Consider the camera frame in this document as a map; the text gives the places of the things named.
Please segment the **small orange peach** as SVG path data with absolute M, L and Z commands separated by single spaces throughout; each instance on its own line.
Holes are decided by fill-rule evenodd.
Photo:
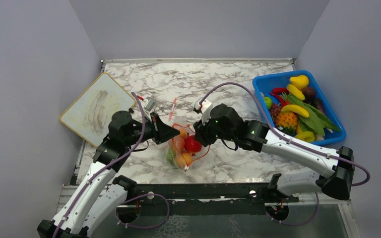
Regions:
M 180 132 L 179 137 L 182 138 L 183 140 L 186 140 L 186 138 L 189 135 L 188 130 L 185 127 L 181 127 L 181 126 L 177 127 L 177 129 Z

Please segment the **green cabbage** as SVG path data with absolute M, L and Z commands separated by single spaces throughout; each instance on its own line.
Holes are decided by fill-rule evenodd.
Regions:
M 167 149 L 166 150 L 166 161 L 171 166 L 175 165 L 175 163 L 174 163 L 174 157 L 175 157 L 175 155 L 176 155 L 175 152 L 172 151 L 171 149 Z

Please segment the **clear orange zip top bag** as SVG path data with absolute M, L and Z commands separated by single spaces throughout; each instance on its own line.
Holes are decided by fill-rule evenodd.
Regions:
M 167 165 L 186 172 L 192 164 L 207 156 L 210 146 L 203 146 L 196 141 L 195 131 L 184 117 L 175 117 L 172 128 L 177 129 L 180 134 L 165 143 L 165 162 Z

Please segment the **red yellow apple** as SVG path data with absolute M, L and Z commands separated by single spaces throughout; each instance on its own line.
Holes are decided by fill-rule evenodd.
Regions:
M 188 153 L 195 154 L 202 150 L 202 144 L 194 138 L 194 135 L 190 135 L 185 140 L 185 150 Z

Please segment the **pink peach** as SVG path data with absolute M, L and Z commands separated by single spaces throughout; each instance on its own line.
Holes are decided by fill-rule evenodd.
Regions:
M 174 163 L 175 165 L 179 168 L 179 169 L 182 169 L 184 170 L 186 166 L 188 166 L 188 164 L 190 162 L 193 161 L 193 157 L 190 153 L 188 152 L 181 152 L 181 153 L 178 153 L 175 158 L 174 158 Z

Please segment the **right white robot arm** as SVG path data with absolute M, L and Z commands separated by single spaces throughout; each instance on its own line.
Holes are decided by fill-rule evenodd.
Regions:
M 274 202 L 296 193 L 322 192 L 338 199 L 348 200 L 353 186 L 354 153 L 342 146 L 335 150 L 320 147 L 270 129 L 258 120 L 243 120 L 225 104 L 208 104 L 202 117 L 195 122 L 195 139 L 203 146 L 217 140 L 231 141 L 234 149 L 277 155 L 301 164 L 307 169 L 274 175 L 266 189 Z

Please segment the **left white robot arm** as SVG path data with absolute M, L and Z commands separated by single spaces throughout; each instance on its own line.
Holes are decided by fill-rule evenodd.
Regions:
M 180 131 L 164 124 L 156 113 L 143 122 L 127 111 L 113 114 L 109 133 L 96 149 L 86 177 L 65 206 L 51 219 L 42 220 L 37 231 L 42 238 L 87 238 L 108 213 L 137 195 L 136 182 L 116 173 L 143 141 L 166 142 Z

